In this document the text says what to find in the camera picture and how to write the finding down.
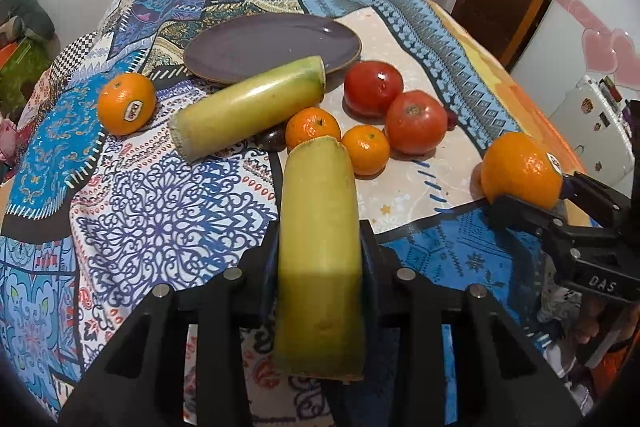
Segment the right human hand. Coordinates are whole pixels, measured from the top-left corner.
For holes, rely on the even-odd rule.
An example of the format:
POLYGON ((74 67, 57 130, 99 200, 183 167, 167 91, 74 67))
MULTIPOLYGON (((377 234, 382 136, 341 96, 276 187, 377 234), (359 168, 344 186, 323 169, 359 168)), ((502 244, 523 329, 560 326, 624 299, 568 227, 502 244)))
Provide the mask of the right human hand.
POLYGON ((599 334, 598 316, 604 310, 606 300, 597 295, 582 296, 578 319, 572 327, 572 335, 580 344, 585 345, 599 334))

